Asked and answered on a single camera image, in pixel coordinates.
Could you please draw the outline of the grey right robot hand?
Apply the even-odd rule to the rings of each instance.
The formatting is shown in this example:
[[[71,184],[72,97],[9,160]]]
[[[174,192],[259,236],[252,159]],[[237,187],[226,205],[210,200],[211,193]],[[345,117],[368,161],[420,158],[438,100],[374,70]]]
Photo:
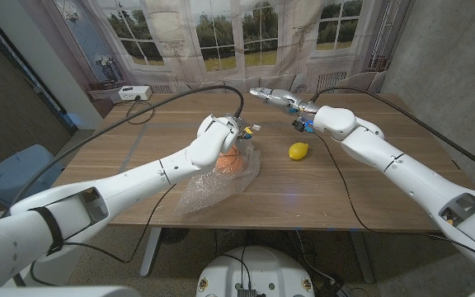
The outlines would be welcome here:
[[[283,89],[253,87],[250,94],[264,104],[273,106],[286,115],[295,116],[292,126],[299,132],[313,132],[313,118],[319,107],[311,101],[305,101],[292,92]]]

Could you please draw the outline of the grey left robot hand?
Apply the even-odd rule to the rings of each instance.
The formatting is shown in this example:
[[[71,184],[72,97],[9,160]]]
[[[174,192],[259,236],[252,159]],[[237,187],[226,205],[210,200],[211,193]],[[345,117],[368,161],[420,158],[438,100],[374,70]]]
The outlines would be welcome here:
[[[240,153],[245,153],[252,146],[252,136],[261,129],[261,125],[250,124],[240,117],[233,117],[233,120],[239,129],[235,146]]]

